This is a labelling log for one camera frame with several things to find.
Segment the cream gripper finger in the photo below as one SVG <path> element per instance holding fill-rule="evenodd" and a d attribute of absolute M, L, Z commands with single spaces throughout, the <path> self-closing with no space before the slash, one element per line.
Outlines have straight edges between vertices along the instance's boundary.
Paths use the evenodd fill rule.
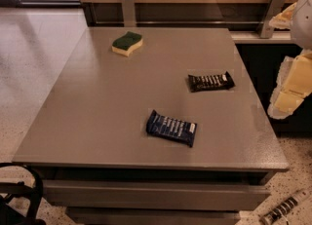
<path fill-rule="evenodd" d="M 270 97 L 268 115 L 286 119 L 312 94 L 312 51 L 303 50 L 299 56 L 286 56 L 276 79 L 277 86 Z"/>
<path fill-rule="evenodd" d="M 295 17 L 296 3 L 289 5 L 284 11 L 269 21 L 269 26 L 277 29 L 291 29 Z"/>

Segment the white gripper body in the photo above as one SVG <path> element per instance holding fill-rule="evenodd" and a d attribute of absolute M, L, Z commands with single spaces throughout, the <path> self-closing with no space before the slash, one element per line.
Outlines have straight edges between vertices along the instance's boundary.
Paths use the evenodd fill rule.
<path fill-rule="evenodd" d="M 312 0 L 297 0 L 292 13 L 291 38 L 300 48 L 312 50 Z"/>

